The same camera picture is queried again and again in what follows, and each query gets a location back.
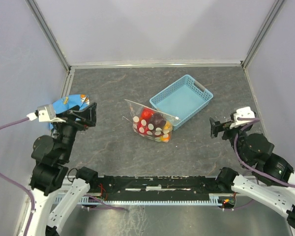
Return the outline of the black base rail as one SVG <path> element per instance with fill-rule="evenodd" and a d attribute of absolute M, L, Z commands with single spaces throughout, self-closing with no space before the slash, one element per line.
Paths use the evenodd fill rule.
<path fill-rule="evenodd" d="M 209 194 L 233 194 L 233 191 L 218 184 L 215 178 L 205 176 L 103 176 L 89 193 L 103 194 L 108 201 L 174 201 L 208 200 Z"/>

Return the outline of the dark red toy fruit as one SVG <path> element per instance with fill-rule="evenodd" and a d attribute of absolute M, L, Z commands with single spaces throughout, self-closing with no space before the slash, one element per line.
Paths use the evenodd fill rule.
<path fill-rule="evenodd" d="M 163 128 L 166 124 L 166 119 L 161 113 L 154 113 L 150 119 L 150 123 L 153 125 L 153 128 Z"/>

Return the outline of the clear dotted zip top bag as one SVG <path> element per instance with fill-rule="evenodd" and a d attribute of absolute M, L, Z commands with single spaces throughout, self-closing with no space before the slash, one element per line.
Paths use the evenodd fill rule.
<path fill-rule="evenodd" d="M 162 142 L 160 140 L 160 137 L 163 135 L 162 129 L 163 128 L 153 128 L 153 125 L 149 121 L 145 121 L 141 118 L 141 112 L 143 108 L 149 108 L 148 106 L 145 106 L 143 104 L 131 101 L 126 99 L 126 103 L 129 107 L 131 119 L 129 120 L 132 123 L 132 129 L 135 133 L 139 134 L 140 136 L 147 138 L 149 140 L 153 140 L 156 142 Z M 159 110 L 155 110 L 153 108 L 149 108 L 154 111 L 154 113 L 161 113 L 163 117 L 166 119 L 166 121 L 170 122 L 173 126 L 176 126 L 178 123 L 180 123 L 180 118 L 177 116 L 170 115 L 168 113 L 164 113 Z"/>

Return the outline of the light blue plastic basket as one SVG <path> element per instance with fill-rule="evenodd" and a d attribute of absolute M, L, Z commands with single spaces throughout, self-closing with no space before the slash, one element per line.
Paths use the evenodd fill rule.
<path fill-rule="evenodd" d="M 177 130 L 204 109 L 212 98 L 213 94 L 207 88 L 186 74 L 153 96 L 149 102 L 156 110 L 178 117 L 179 121 L 173 125 L 173 130 Z"/>

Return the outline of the blue patterned cloth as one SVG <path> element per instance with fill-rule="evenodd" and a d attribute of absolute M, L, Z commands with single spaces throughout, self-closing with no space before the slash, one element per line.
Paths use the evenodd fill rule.
<path fill-rule="evenodd" d="M 79 106 L 78 110 L 86 108 L 90 104 L 89 96 L 86 94 L 73 94 L 62 97 L 50 105 L 52 116 L 63 113 Z"/>

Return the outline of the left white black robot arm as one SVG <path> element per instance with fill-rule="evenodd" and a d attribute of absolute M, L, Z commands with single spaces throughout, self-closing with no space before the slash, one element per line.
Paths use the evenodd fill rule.
<path fill-rule="evenodd" d="M 75 106 L 56 114 L 53 105 L 49 104 L 38 107 L 30 116 L 38 118 L 39 122 L 54 123 L 58 134 L 55 138 L 43 135 L 33 143 L 31 157 L 36 165 L 29 183 L 30 206 L 19 235 L 59 236 L 78 201 L 88 191 L 98 188 L 98 173 L 82 167 L 77 171 L 70 190 L 52 208 L 68 172 L 65 164 L 69 162 L 76 134 L 96 125 L 96 108 L 94 102 L 84 109 Z"/>

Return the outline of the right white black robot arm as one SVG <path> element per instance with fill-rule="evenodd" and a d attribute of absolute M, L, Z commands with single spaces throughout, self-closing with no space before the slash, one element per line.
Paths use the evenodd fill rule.
<path fill-rule="evenodd" d="M 216 177 L 216 188 L 221 192 L 233 191 L 271 208 L 295 229 L 295 170 L 281 156 L 275 154 L 274 144 L 260 133 L 247 134 L 259 118 L 236 118 L 221 123 L 213 118 L 210 121 L 210 134 L 228 140 L 241 167 L 252 173 L 263 183 L 254 187 L 237 171 L 224 167 Z"/>

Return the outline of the green yellow toy mango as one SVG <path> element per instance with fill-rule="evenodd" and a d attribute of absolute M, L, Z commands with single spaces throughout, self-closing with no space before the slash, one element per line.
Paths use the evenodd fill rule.
<path fill-rule="evenodd" d="M 165 126 L 162 129 L 163 135 L 160 137 L 160 140 L 162 142 L 167 143 L 170 140 L 170 138 L 171 138 L 171 132 L 172 132 L 172 130 L 173 130 L 172 124 L 167 121 L 166 124 L 165 124 Z"/>

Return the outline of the red toy wax apple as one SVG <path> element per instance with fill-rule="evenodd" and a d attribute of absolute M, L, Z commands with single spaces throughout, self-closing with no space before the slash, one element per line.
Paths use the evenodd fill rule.
<path fill-rule="evenodd" d="M 141 112 L 141 118 L 144 119 L 145 121 L 149 121 L 151 117 L 153 116 L 154 111 L 149 109 L 149 108 L 143 108 Z"/>

